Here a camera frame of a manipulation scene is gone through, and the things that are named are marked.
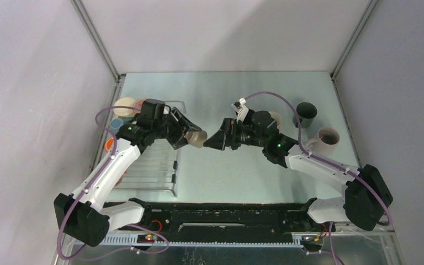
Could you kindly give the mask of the small beige cup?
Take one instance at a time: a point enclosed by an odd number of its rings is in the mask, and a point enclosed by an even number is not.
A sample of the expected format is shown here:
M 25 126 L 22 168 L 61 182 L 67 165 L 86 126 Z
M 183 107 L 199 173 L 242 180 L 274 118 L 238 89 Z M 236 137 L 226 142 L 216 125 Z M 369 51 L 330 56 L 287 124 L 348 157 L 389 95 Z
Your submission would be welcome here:
M 185 139 L 188 145 L 194 146 L 196 148 L 202 148 L 204 142 L 208 139 L 206 131 L 189 131 L 185 135 Z

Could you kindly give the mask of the pink mug white inside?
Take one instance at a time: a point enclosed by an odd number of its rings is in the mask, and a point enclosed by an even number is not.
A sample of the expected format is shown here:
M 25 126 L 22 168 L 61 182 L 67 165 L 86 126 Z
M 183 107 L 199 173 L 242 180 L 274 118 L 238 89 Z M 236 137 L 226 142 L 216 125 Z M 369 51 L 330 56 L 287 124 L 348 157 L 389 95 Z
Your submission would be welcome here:
M 280 127 L 282 125 L 282 117 L 281 117 L 281 115 L 279 113 L 277 113 L 277 112 L 269 112 L 269 114 L 275 120 L 276 125 L 277 125 L 277 129 L 280 129 Z

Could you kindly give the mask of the dark grey mug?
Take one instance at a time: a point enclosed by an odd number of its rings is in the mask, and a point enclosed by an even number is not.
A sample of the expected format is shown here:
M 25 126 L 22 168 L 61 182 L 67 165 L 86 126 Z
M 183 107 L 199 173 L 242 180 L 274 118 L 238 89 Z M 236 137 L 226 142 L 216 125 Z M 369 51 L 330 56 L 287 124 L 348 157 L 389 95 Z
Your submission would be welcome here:
M 293 124 L 296 128 L 309 128 L 317 116 L 317 108 L 309 102 L 299 103 L 296 107 L 296 112 L 300 120 L 300 125 L 298 125 L 296 116 L 293 116 Z

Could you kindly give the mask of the lilac mug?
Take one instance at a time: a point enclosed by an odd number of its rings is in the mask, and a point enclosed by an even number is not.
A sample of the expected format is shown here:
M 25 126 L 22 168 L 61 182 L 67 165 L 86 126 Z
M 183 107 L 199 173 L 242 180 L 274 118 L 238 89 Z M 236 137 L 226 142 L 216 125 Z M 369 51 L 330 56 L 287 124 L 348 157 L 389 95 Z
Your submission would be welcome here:
M 338 131 L 330 127 L 322 127 L 305 145 L 312 152 L 328 156 L 334 152 L 339 142 L 340 135 Z

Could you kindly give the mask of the pink patterned mug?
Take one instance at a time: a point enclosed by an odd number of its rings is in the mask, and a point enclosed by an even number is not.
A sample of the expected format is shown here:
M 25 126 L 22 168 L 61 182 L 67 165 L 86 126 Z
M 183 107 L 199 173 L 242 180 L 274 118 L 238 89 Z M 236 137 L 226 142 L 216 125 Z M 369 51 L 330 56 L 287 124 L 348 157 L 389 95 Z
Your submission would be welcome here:
M 139 99 L 139 100 L 137 100 L 137 101 L 133 104 L 133 107 L 134 107 L 135 109 L 137 109 L 137 110 L 141 110 L 141 108 L 142 108 L 142 105 L 143 105 L 144 101 L 145 101 L 145 99 Z

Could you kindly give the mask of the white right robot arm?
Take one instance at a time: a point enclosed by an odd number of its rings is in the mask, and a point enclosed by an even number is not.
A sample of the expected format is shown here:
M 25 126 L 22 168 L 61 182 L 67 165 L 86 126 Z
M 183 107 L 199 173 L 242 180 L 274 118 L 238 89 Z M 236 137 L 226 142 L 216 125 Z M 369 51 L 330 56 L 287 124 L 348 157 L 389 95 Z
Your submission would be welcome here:
M 330 221 L 351 222 L 372 231 L 382 224 L 381 217 L 393 202 L 376 167 L 353 167 L 314 154 L 301 147 L 299 141 L 279 132 L 276 121 L 267 111 L 253 113 L 246 123 L 225 118 L 220 129 L 203 145 L 221 151 L 236 150 L 241 145 L 260 147 L 269 162 L 305 173 L 339 192 L 340 197 L 313 198 L 305 204 L 299 224 L 307 231 Z

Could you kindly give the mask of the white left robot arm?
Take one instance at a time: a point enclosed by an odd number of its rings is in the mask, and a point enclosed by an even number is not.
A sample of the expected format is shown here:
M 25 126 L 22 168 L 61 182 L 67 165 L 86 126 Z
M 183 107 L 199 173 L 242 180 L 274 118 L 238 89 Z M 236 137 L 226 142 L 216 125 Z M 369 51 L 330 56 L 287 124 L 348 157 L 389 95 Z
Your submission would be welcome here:
M 152 214 L 143 203 L 127 200 L 106 207 L 109 193 L 124 172 L 156 140 L 165 139 L 174 150 L 186 145 L 203 146 L 207 133 L 186 118 L 176 107 L 157 99 L 144 100 L 139 113 L 125 122 L 117 132 L 108 131 L 113 143 L 92 173 L 71 194 L 59 194 L 54 200 L 59 226 L 63 234 L 94 247 L 116 229 L 133 224 L 146 230 Z

